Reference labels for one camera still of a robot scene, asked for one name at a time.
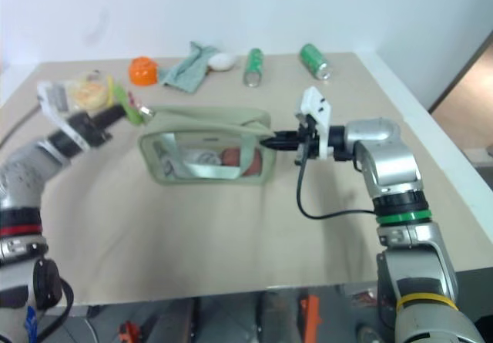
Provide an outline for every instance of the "white egg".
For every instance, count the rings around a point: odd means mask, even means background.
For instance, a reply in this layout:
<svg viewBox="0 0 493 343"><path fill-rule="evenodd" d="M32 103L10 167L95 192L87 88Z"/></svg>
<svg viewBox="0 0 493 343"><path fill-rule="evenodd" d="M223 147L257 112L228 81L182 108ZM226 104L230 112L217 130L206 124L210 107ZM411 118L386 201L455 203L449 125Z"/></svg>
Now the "white egg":
<svg viewBox="0 0 493 343"><path fill-rule="evenodd" d="M236 64L236 56L227 54L225 52L219 52L210 57L207 65L213 71L229 71Z"/></svg>

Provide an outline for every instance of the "blue label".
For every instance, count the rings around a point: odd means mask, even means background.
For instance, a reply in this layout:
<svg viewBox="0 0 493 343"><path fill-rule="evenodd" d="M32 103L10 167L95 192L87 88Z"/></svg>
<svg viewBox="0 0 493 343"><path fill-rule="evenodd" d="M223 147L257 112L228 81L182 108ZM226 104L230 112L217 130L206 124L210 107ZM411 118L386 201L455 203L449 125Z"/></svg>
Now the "blue label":
<svg viewBox="0 0 493 343"><path fill-rule="evenodd" d="M34 308L31 306L28 306L24 328L28 331L29 343L36 343L36 337L38 336L38 320L36 319L36 311L34 311Z"/></svg>

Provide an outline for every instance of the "soda can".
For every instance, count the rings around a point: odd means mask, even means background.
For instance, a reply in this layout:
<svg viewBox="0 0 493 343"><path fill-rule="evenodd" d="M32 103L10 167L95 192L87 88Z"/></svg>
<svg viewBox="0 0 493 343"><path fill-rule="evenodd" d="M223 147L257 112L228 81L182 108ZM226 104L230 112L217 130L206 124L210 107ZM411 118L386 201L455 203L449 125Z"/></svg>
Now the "soda can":
<svg viewBox="0 0 493 343"><path fill-rule="evenodd" d="M251 49L246 60L243 83L249 87L257 87L262 80L263 53L260 49Z"/></svg>
<svg viewBox="0 0 493 343"><path fill-rule="evenodd" d="M316 79L328 79L330 77L329 62L325 59L324 54L312 44L306 44L301 48L300 58Z"/></svg>

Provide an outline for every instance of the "white wall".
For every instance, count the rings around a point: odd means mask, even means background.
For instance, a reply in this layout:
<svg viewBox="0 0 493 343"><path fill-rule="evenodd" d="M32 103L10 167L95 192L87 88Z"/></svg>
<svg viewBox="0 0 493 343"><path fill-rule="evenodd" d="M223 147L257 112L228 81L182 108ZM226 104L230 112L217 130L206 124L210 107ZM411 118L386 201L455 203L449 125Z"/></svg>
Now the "white wall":
<svg viewBox="0 0 493 343"><path fill-rule="evenodd" d="M2 0L10 63L375 49L429 106L493 28L493 0Z"/></svg>

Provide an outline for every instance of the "table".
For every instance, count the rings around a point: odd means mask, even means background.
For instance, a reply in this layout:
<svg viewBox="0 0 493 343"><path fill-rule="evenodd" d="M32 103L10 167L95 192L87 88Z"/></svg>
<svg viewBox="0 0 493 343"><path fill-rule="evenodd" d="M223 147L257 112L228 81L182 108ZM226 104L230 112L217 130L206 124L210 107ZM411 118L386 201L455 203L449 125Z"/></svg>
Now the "table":
<svg viewBox="0 0 493 343"><path fill-rule="evenodd" d="M313 79L295 55L265 58L259 88L245 87L242 66L211 73L195 95L128 82L128 59L41 64L0 109L6 131L33 107L39 80L67 79L101 69L121 79L145 104L255 106L271 113L273 129L296 129L297 99L315 85L333 107L333 124L377 116L401 125L425 193L457 271L493 265L493 245L461 195L353 53L328 54L334 75ZM171 66L178 59L157 59ZM43 136L53 126L33 117L0 152ZM205 294L372 281L381 250L376 221L356 215L313 221L296 205L293 153L278 153L273 179L262 187L235 184L161 187L136 147L142 128L126 121L114 138L74 159L43 196L48 256L72 285L76 304L148 301ZM351 163L309 162L303 202L313 214L371 209L363 177Z"/></svg>

